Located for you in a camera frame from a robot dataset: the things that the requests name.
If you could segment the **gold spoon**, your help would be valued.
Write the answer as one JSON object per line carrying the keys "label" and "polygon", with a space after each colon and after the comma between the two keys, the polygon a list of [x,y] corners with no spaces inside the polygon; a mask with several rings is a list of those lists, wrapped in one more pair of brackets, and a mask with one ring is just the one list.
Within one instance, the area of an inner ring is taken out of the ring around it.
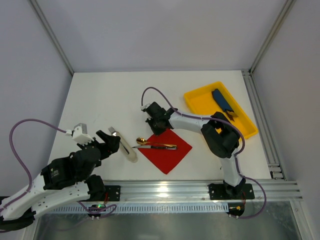
{"label": "gold spoon", "polygon": [[157,146],[164,146],[164,147],[171,147],[171,148],[176,148],[177,145],[175,144],[167,144],[167,143],[157,143],[157,142],[151,142],[151,141],[147,141],[146,139],[142,138],[142,137],[138,137],[136,139],[136,142],[139,144],[139,145],[157,145]]}

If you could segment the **steak knife patterned handle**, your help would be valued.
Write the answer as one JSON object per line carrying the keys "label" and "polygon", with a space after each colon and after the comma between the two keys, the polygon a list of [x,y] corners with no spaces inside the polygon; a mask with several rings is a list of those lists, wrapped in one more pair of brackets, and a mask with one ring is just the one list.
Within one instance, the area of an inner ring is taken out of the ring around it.
{"label": "steak knife patterned handle", "polygon": [[154,146],[154,145],[137,145],[133,149],[158,149],[158,150],[177,150],[176,146]]}

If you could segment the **red paper napkin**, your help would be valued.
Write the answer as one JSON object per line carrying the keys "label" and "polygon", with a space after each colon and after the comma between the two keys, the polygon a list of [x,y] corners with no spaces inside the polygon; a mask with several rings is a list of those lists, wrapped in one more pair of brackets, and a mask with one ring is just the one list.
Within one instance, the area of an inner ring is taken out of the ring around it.
{"label": "red paper napkin", "polygon": [[151,143],[176,145],[177,149],[138,148],[138,150],[163,174],[170,173],[191,151],[192,146],[172,130],[167,129],[159,136],[152,135],[147,139]]}

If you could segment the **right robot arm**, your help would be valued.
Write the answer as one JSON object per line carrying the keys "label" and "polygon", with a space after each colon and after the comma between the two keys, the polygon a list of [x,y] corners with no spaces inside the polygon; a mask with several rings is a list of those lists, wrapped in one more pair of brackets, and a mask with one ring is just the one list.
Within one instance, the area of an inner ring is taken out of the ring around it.
{"label": "right robot arm", "polygon": [[179,112],[176,108],[164,109],[156,102],[144,105],[141,110],[148,114],[146,122],[159,136],[167,129],[187,130],[203,136],[209,150],[220,159],[223,170],[223,186],[226,194],[235,199],[243,193],[246,179],[241,175],[237,159],[240,131],[225,115],[196,115]]}

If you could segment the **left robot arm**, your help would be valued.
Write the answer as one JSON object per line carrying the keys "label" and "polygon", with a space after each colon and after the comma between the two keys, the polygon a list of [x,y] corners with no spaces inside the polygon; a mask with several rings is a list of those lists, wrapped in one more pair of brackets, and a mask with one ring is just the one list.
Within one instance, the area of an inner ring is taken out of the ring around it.
{"label": "left robot arm", "polygon": [[91,138],[79,150],[54,159],[40,174],[16,194],[0,201],[0,231],[17,231],[30,226],[43,214],[73,202],[98,201],[106,188],[102,178],[93,174],[102,160],[116,153],[119,136],[99,130],[99,143]]}

